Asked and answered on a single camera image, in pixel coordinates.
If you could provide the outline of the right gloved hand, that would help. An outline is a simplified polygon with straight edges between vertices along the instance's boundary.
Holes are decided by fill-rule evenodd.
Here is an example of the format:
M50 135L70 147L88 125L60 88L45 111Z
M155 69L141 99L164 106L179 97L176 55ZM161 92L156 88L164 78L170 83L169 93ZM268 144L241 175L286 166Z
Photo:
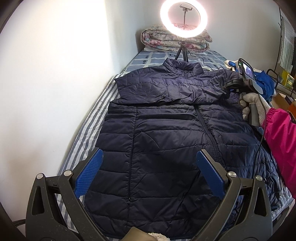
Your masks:
M256 105L259 124L260 126L262 126L264 120L266 119L266 115L268 111L271 109L271 107L266 102L266 100L257 93L252 92L247 94L241 94L239 104L242 107L242 117L245 121L248 120L248 116L251 112L249 107L251 103L254 103Z

